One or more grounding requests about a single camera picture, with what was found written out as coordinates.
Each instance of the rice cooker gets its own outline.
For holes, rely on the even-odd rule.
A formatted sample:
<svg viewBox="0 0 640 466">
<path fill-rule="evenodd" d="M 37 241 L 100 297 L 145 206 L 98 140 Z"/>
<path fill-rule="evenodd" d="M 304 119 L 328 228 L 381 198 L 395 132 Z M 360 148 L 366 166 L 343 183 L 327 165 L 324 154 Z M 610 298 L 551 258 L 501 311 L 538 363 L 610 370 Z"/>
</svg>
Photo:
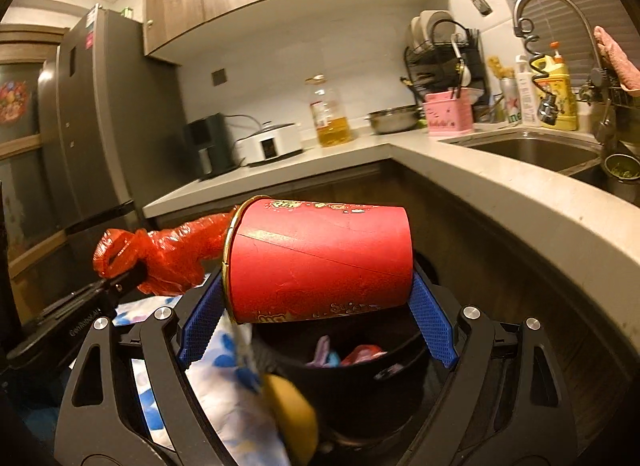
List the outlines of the rice cooker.
<svg viewBox="0 0 640 466">
<path fill-rule="evenodd" d="M 255 166 L 302 153 L 302 141 L 297 125 L 265 125 L 256 133 L 237 142 L 238 157 L 242 165 Z"/>
</svg>

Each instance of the curved faucet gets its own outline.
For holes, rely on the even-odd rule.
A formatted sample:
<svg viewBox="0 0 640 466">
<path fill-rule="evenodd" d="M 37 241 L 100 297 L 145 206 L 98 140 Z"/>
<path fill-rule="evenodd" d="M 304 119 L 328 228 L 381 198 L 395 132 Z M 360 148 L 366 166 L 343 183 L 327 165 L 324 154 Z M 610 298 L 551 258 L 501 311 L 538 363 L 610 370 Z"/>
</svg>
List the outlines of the curved faucet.
<svg viewBox="0 0 640 466">
<path fill-rule="evenodd" d="M 532 42 L 537 39 L 537 37 L 536 39 L 533 39 L 531 36 L 531 33 L 533 32 L 533 28 L 534 28 L 532 21 L 528 18 L 522 17 L 524 8 L 526 7 L 527 3 L 529 3 L 530 1 L 531 0 L 518 0 L 516 2 L 515 7 L 513 8 L 513 33 L 518 38 L 525 39 L 526 44 L 528 42 Z M 591 70 L 591 74 L 590 74 L 591 82 L 593 83 L 594 86 L 596 86 L 596 88 L 598 88 L 601 91 L 602 97 L 604 98 L 604 101 L 605 101 L 604 116 L 601 122 L 599 123 L 594 136 L 597 139 L 597 141 L 600 144 L 602 144 L 604 151 L 606 152 L 614 151 L 618 143 L 616 139 L 616 123 L 615 123 L 615 118 L 611 118 L 611 119 L 609 118 L 609 109 L 611 106 L 611 100 L 609 97 L 609 90 L 607 88 L 608 80 L 606 77 L 606 73 L 604 71 L 604 63 L 600 56 L 600 51 L 598 51 L 598 45 L 593 36 L 593 29 L 589 24 L 587 17 L 584 15 L 584 13 L 573 1 L 571 0 L 559 0 L 559 1 L 564 2 L 571 9 L 574 10 L 574 12 L 578 15 L 578 17 L 582 21 L 582 24 L 584 25 L 584 28 L 587 31 L 587 34 L 591 41 L 591 48 L 593 49 L 593 58 L 596 63 L 596 67 Z M 529 24 L 530 28 L 524 29 L 523 25 L 525 23 Z M 539 111 L 543 118 L 545 117 L 552 118 L 551 124 L 554 124 L 555 117 L 558 116 L 558 107 L 556 107 L 556 96 L 554 96 L 550 92 L 547 92 L 547 97 L 545 97 L 545 99 L 543 99 L 542 102 L 540 103 Z"/>
</svg>

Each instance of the pink towel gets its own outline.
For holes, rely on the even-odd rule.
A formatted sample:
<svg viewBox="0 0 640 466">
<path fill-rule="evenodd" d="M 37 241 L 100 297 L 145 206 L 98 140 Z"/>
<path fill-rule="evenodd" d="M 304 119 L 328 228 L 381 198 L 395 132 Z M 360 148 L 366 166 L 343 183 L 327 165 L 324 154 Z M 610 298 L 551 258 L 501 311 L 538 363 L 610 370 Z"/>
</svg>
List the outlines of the pink towel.
<svg viewBox="0 0 640 466">
<path fill-rule="evenodd" d="M 593 35 L 598 43 L 600 54 L 614 68 L 620 83 L 629 90 L 640 88 L 640 70 L 629 61 L 620 45 L 602 27 L 596 27 Z"/>
</svg>

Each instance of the white bottle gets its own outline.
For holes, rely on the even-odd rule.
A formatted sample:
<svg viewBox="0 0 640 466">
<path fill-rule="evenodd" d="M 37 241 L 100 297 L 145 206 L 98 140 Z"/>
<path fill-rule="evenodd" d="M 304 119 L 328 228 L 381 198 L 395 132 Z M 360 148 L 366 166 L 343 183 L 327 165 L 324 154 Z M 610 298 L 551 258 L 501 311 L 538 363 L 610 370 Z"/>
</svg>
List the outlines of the white bottle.
<svg viewBox="0 0 640 466">
<path fill-rule="evenodd" d="M 533 74 L 530 71 L 529 61 L 526 56 L 516 56 L 515 72 L 518 93 L 520 94 L 522 124 L 525 126 L 540 126 L 541 122 L 538 116 L 540 98 L 533 81 L 531 81 Z"/>
</svg>

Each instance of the faucet spray head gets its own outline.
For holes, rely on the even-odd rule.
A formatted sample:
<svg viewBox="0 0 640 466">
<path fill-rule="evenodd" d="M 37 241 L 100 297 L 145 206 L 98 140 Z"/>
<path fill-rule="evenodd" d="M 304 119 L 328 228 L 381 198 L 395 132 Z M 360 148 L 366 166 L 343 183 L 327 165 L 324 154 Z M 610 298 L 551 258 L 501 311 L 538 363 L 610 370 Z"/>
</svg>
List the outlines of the faucet spray head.
<svg viewBox="0 0 640 466">
<path fill-rule="evenodd" d="M 547 94 L 546 97 L 540 102 L 538 113 L 540 114 L 540 120 L 543 123 L 551 126 L 554 126 L 556 124 L 559 110 L 556 106 L 556 96 L 554 94 Z"/>
</svg>

